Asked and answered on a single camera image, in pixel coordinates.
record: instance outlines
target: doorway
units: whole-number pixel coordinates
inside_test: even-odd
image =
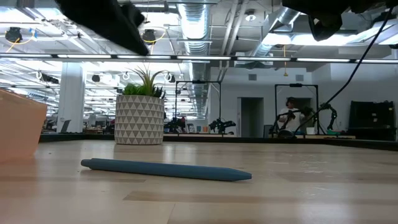
[[[264,99],[238,98],[238,136],[262,138],[264,127]]]

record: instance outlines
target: green plant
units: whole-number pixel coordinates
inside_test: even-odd
[[[127,84],[124,88],[123,95],[144,95],[143,86],[132,83]]]
[[[138,84],[128,84],[123,91],[123,95],[144,95],[144,96],[154,96],[154,97],[161,97],[162,96],[162,90],[163,88],[155,88],[154,85],[154,80],[155,77],[159,74],[162,74],[164,72],[167,72],[166,70],[162,70],[159,72],[156,72],[152,76],[150,75],[150,70],[145,67],[145,70],[142,68],[138,67],[138,69],[133,70],[134,73],[139,75],[139,77],[142,79],[144,84],[138,85]]]

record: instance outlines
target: ceiling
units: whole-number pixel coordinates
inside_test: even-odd
[[[135,1],[137,4],[145,5],[148,2]],[[210,55],[221,55],[221,48],[226,32],[229,11],[234,1],[221,0],[218,4],[210,4],[209,18],[209,44]],[[43,0],[37,2],[38,7],[16,8],[16,0],[7,0],[0,3],[0,52],[9,53],[41,53],[41,54],[132,54],[132,52],[98,36],[92,30],[86,27],[74,24],[66,18],[56,7],[53,1]],[[249,1],[247,9],[254,9],[256,19],[253,21],[242,20],[237,33],[236,40],[231,50],[231,54],[247,54],[256,48],[263,41],[262,31],[264,20],[267,15],[272,15],[279,9],[280,1]],[[240,13],[241,5],[238,6],[234,19]],[[154,29],[158,41],[148,48],[154,55],[184,55],[186,54],[184,35],[181,28],[181,18],[174,13],[146,12],[142,7],[142,13],[145,15],[148,23],[139,29],[143,32],[146,29]],[[356,40],[372,27],[371,19],[374,19],[382,11],[373,11],[368,14],[354,15],[352,13],[343,16],[344,38],[350,37],[355,43],[344,42],[343,44],[328,43],[319,45],[311,41],[308,19],[306,15],[301,15],[294,22],[294,28],[288,34],[275,31],[268,37],[267,44],[276,42],[279,44],[285,36],[289,36],[289,43],[284,47],[273,46],[270,56],[274,57],[311,57],[311,58],[359,58],[364,52],[366,45],[372,35],[366,38]],[[25,44],[12,46],[4,38],[4,34],[10,27],[20,27]],[[378,40],[394,39],[398,34],[398,25],[390,25]],[[368,58],[384,58],[391,54],[391,50],[384,42],[384,45],[375,45],[368,54]],[[114,87],[123,88],[128,83],[141,83],[141,79],[134,74],[134,69],[144,66],[149,67],[153,72],[159,70],[168,70],[175,75],[177,81],[192,80],[192,71],[190,71],[190,62],[183,63],[141,63],[141,62],[83,62],[83,68],[87,74],[86,81],[86,101],[85,114],[88,116],[93,113],[106,114],[114,116],[114,100],[117,93]],[[209,67],[218,67],[218,64],[208,63]],[[312,72],[322,66],[322,63],[288,63],[288,68],[303,68],[307,72]],[[284,62],[274,62],[266,65],[264,68],[274,68],[276,70],[284,68]],[[28,95],[29,97],[46,102],[49,106],[48,115],[57,112],[59,99],[59,85],[43,82],[38,79],[40,73],[49,75],[58,79],[60,82],[62,73],[62,62],[52,61],[29,61],[29,60],[9,60],[0,58],[0,86],[22,85],[25,88],[7,88]],[[225,76],[228,82],[238,83],[239,77],[234,75]],[[93,75],[99,75],[100,82],[92,81]],[[159,75],[155,82],[157,86],[166,90],[166,112],[169,117],[173,115],[175,103],[175,83],[169,83],[165,80],[165,75]],[[212,80],[217,75],[210,75]],[[179,115],[191,116],[192,118],[204,118],[205,110],[201,114],[197,113],[198,108],[195,104],[200,98],[206,98],[207,87],[192,86],[180,84],[182,90],[178,96]]]

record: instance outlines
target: person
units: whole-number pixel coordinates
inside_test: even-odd
[[[289,111],[296,111],[298,110],[297,108],[294,108],[294,102],[295,98],[294,97],[289,97],[287,98],[286,101],[286,108],[281,109],[279,114],[284,114],[288,113]],[[281,128],[283,124],[286,122],[288,115],[283,115],[279,118],[279,127]],[[301,112],[294,113],[294,116],[291,116],[289,118],[289,121],[286,124],[286,130],[289,130],[291,132],[294,132],[299,126],[300,126],[300,120],[304,119],[305,116]]]

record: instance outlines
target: ceiling duct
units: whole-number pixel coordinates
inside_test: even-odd
[[[293,29],[294,21],[299,17],[300,12],[281,6],[278,11],[267,15],[263,25],[262,33],[263,40],[270,31],[281,29],[281,27],[288,27],[290,31]],[[273,45],[263,44],[263,40],[256,46],[256,48],[249,54],[250,57],[265,57],[273,47]],[[257,62],[249,62],[244,65],[235,64],[235,67],[254,69]]]
[[[134,4],[141,12],[163,12],[178,14],[175,4],[168,4],[165,1],[163,4]]]
[[[208,20],[209,5],[207,4],[179,4],[178,11],[181,15],[181,29],[184,39],[207,39],[208,38]],[[208,55],[209,43],[206,42],[184,42],[185,50],[189,55]],[[207,64],[191,63],[190,77],[192,80],[209,80],[210,73]],[[206,96],[208,85],[203,86],[193,84],[192,92],[195,95],[197,116],[203,116],[206,105]]]

